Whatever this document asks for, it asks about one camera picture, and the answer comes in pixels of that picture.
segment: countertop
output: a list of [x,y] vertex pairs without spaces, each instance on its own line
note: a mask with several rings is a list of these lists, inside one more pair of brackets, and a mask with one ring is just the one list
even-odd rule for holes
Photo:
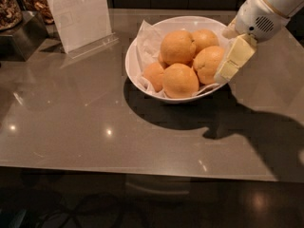
[[111,9],[119,40],[84,56],[47,38],[1,62],[0,165],[304,182],[304,49],[285,28],[221,90],[188,104],[144,96],[124,58],[143,21],[233,11]]

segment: robotic hand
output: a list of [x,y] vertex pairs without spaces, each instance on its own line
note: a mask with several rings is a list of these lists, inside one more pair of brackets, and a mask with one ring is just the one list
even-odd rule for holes
[[304,0],[247,0],[223,36],[231,40],[218,66],[215,81],[229,82],[257,51],[304,6]]

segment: table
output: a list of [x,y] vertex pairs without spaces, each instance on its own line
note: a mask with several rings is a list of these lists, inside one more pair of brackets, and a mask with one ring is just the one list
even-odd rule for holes
[[304,181],[304,49],[283,29],[230,83],[165,104],[127,79],[143,21],[234,11],[111,9],[119,42],[72,59],[48,38],[0,68],[0,165],[251,181]]

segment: dark floor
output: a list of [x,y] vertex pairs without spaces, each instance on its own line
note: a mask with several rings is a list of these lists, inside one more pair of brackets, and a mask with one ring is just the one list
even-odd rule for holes
[[17,168],[0,181],[1,228],[304,227],[301,183]]

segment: jar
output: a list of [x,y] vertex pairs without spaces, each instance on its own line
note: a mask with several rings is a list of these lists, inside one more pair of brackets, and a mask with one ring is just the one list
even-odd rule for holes
[[45,24],[54,23],[53,16],[50,12],[47,0],[21,0],[24,10],[39,11]]
[[16,0],[0,0],[0,30],[10,29],[22,21],[22,12]]

